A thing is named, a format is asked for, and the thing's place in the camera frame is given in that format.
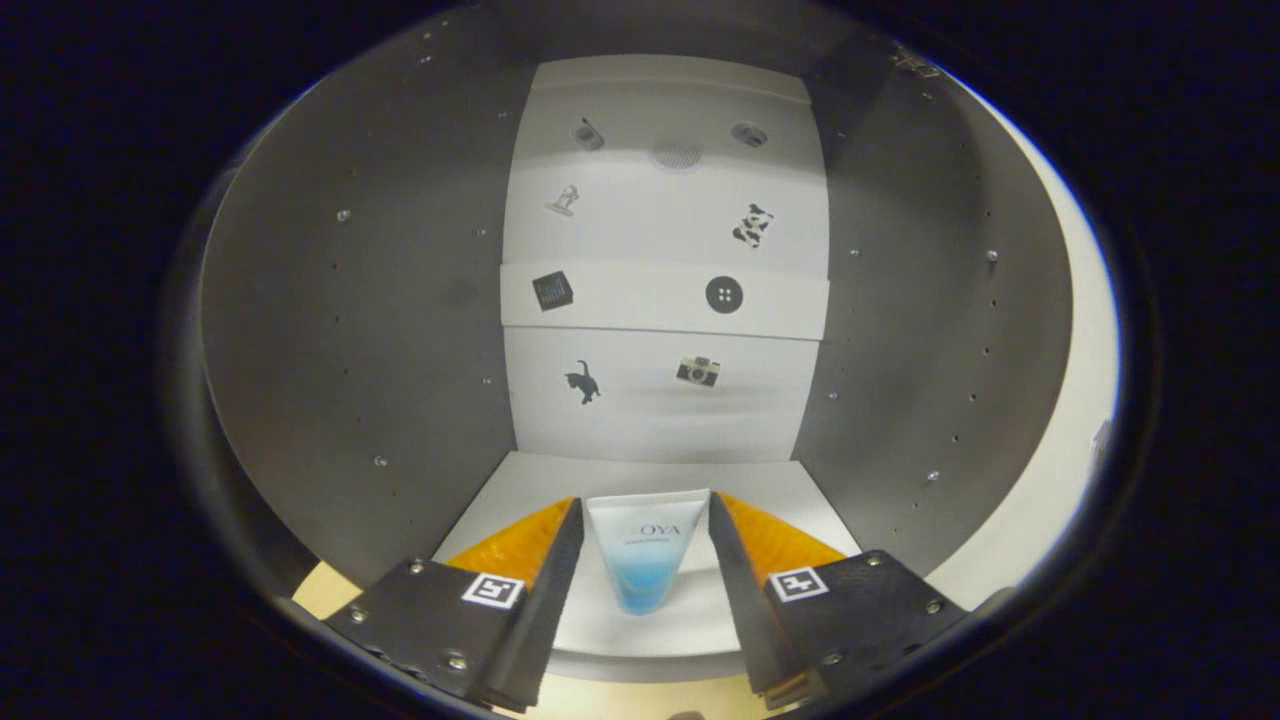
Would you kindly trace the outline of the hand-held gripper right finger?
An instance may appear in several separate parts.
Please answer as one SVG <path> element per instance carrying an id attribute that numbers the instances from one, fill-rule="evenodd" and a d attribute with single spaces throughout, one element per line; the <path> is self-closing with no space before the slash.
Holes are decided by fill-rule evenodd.
<path id="1" fill-rule="evenodd" d="M 708 530 L 769 710 L 860 703 L 966 618 L 888 552 L 841 553 L 731 495 L 710 495 Z"/>

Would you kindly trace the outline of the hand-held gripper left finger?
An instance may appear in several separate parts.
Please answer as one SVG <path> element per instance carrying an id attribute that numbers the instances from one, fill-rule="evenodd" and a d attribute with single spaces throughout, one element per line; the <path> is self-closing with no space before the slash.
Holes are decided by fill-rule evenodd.
<path id="1" fill-rule="evenodd" d="M 538 703 L 585 534 L 567 497 L 448 562 L 404 560 L 326 624 L 422 685 L 480 708 Z"/>

